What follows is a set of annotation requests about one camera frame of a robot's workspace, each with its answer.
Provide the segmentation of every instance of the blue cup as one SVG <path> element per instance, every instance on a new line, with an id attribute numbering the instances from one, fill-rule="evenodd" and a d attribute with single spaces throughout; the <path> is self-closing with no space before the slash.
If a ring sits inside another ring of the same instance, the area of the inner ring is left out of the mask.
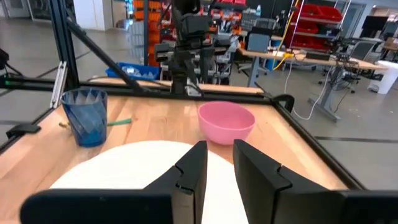
<path id="1" fill-rule="evenodd" d="M 108 96 L 94 88 L 65 92 L 61 102 L 75 141 L 79 146 L 95 147 L 106 140 Z"/>

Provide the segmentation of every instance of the workbench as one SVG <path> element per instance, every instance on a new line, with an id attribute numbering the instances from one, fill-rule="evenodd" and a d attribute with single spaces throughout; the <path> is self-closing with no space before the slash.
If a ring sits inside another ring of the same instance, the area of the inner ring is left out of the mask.
<path id="1" fill-rule="evenodd" d="M 117 78 L 94 80 L 123 83 Z M 155 85 L 140 82 L 141 85 Z M 203 90 L 261 93 L 258 88 L 201 85 Z M 94 148 L 76 145 L 61 106 L 40 123 L 37 134 L 26 134 L 0 155 L 0 224 L 18 223 L 19 207 L 31 194 L 48 189 L 72 167 L 116 146 L 130 142 L 168 140 L 196 144 L 205 136 L 198 126 L 201 101 L 165 100 L 131 96 L 108 96 L 108 121 L 131 118 L 132 123 L 108 127 L 106 142 Z M 283 166 L 328 188 L 347 189 L 341 179 L 272 105 L 241 104 L 256 117 L 246 139 Z M 232 146 L 208 142 L 208 149 L 232 163 Z"/>
<path id="2" fill-rule="evenodd" d="M 252 57 L 252 66 L 251 66 L 251 73 L 249 76 L 249 81 L 248 81 L 248 86 L 253 87 L 255 86 L 256 82 L 256 77 L 257 77 L 257 69 L 259 67 L 259 59 L 260 58 L 265 58 L 265 59 L 276 59 L 276 60 L 282 60 L 284 58 L 283 54 L 284 52 L 278 52 L 278 54 L 275 56 L 275 52 L 250 52 L 244 49 L 239 49 L 239 51 L 242 53 L 244 56 Z M 369 62 L 365 62 L 362 60 L 358 60 L 355 58 L 351 58 L 350 62 L 356 62 L 356 64 L 351 64 L 351 63 L 343 63 L 343 62 L 337 62 L 335 59 L 330 58 L 329 60 L 316 60 L 316 59 L 309 59 L 305 58 L 304 54 L 300 54 L 298 50 L 294 50 L 295 57 L 293 58 L 286 58 L 285 62 L 297 62 L 297 63 L 308 63 L 308 64 L 314 64 L 314 65 L 325 65 L 325 66 L 331 66 L 331 67 L 336 67 L 333 73 L 330 74 L 330 77 L 337 77 L 340 72 L 341 68 L 340 66 L 346 66 L 346 67 L 353 67 L 353 68 L 358 68 L 358 69 L 368 69 L 368 70 L 387 70 L 387 68 L 380 66 L 380 65 L 374 65 Z M 320 100 L 320 103 L 316 103 L 315 107 L 320 110 L 323 114 L 328 116 L 332 121 L 337 122 L 340 117 L 337 116 L 333 111 L 330 110 L 330 102 L 333 100 L 333 89 L 330 85 L 326 86 L 325 94 L 322 97 L 322 100 Z M 308 102 L 313 105 L 316 100 L 309 98 Z"/>
<path id="3" fill-rule="evenodd" d="M 383 46 L 383 51 L 384 52 L 383 52 L 382 57 L 381 57 L 382 60 L 386 59 L 386 57 L 387 57 L 389 52 L 393 52 L 394 56 L 392 57 L 391 61 L 392 62 L 395 61 L 395 59 L 397 57 L 397 54 L 398 54 L 398 48 L 397 47 Z"/>

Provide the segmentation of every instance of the gray floor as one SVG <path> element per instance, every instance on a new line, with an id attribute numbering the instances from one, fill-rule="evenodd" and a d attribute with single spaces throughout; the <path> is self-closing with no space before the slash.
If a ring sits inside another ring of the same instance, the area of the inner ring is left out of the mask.
<path id="1" fill-rule="evenodd" d="M 50 24 L 27 20 L 0 19 L 0 47 L 10 53 L 10 64 L 28 77 L 54 78 L 56 72 L 48 72 L 58 65 L 58 53 Z M 129 56 L 125 33 L 120 30 L 88 32 L 88 35 L 115 61 L 133 62 Z M 102 76 L 107 68 L 92 52 L 77 39 L 73 39 L 80 80 L 94 75 Z M 260 75 L 258 84 L 273 95 L 284 92 L 285 79 L 289 71 Z M 294 67 L 289 78 L 287 93 L 296 98 L 295 109 L 308 116 L 311 106 L 309 96 L 316 97 L 322 86 L 317 82 L 323 78 L 320 72 L 310 72 Z M 246 86 L 247 76 L 232 74 L 232 85 Z M 369 80 L 360 81 L 355 94 L 348 93 L 340 104 L 338 115 L 342 120 L 334 123 L 317 110 L 309 121 L 295 118 L 320 139 L 328 137 L 347 138 L 343 141 L 320 141 L 350 172 L 370 189 L 398 189 L 397 143 L 374 143 L 380 139 L 398 142 L 398 91 L 378 95 L 366 90 Z M 335 109 L 346 90 L 336 93 L 331 107 Z M 31 121 L 43 112 L 50 101 L 50 93 L 34 91 L 12 91 L 0 97 L 0 121 Z M 10 125 L 0 125 L 0 143 L 6 141 L 5 132 Z"/>

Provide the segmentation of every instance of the plastic bowl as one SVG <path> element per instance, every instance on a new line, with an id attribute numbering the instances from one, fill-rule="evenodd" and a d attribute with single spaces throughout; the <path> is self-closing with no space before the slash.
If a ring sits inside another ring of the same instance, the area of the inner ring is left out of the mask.
<path id="1" fill-rule="evenodd" d="M 232 145 L 235 139 L 245 140 L 254 127 L 254 115 L 239 104 L 213 101 L 198 110 L 199 126 L 206 137 L 218 144 Z"/>

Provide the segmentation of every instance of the white circular board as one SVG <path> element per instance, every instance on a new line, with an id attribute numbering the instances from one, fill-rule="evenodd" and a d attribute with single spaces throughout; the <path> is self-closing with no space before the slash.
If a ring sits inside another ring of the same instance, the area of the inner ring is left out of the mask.
<path id="1" fill-rule="evenodd" d="M 51 188 L 143 189 L 191 148 L 192 145 L 170 141 L 144 141 L 115 147 L 77 165 Z M 209 151 L 207 166 L 202 224 L 248 223 L 233 165 Z"/>

